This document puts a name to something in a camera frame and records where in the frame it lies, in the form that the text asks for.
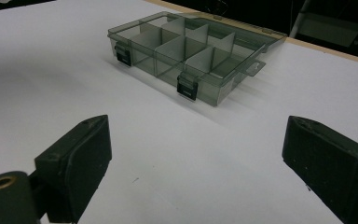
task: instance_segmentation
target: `black latch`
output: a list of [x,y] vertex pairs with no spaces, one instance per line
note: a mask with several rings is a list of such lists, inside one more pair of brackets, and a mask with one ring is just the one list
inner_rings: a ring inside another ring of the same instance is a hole
[[116,43],[115,45],[116,55],[117,59],[128,65],[131,66],[131,53],[129,50],[127,50],[124,46],[121,46],[120,44]]
[[358,224],[358,143],[310,119],[289,117],[284,162],[345,224]]
[[195,101],[197,98],[197,91],[199,89],[199,83],[195,80],[188,80],[180,75],[178,78],[176,90],[184,95],[186,98]]

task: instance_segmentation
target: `white table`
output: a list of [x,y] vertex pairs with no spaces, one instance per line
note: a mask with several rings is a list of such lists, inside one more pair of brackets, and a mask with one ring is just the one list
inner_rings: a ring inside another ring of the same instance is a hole
[[[113,160],[80,223],[341,223],[282,161],[289,115],[358,142],[358,62],[285,42],[218,107],[112,55],[109,28],[169,10],[61,0],[0,11],[0,174],[107,114]],[[48,223],[44,217],[42,223]]]

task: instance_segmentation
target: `screw hole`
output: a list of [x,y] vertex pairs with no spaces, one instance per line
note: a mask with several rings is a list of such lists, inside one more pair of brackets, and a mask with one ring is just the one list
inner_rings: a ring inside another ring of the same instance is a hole
[[7,175],[0,177],[0,189],[5,189],[16,181],[16,176]]

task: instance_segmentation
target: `box latch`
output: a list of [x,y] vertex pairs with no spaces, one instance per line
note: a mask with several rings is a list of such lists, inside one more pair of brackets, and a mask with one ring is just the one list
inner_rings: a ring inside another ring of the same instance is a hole
[[186,98],[195,101],[197,98],[197,91],[199,83],[196,78],[185,76],[183,73],[177,78],[177,92]]
[[119,44],[118,42],[115,45],[115,50],[116,50],[116,55],[117,55],[117,59],[128,65],[131,66],[131,53],[129,50],[126,49],[125,46]]

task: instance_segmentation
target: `plastic storage box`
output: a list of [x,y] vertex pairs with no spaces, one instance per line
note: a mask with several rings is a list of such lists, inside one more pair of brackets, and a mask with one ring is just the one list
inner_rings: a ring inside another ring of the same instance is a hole
[[176,87],[186,98],[218,105],[265,63],[260,53],[284,34],[207,13],[158,14],[108,31],[119,61]]

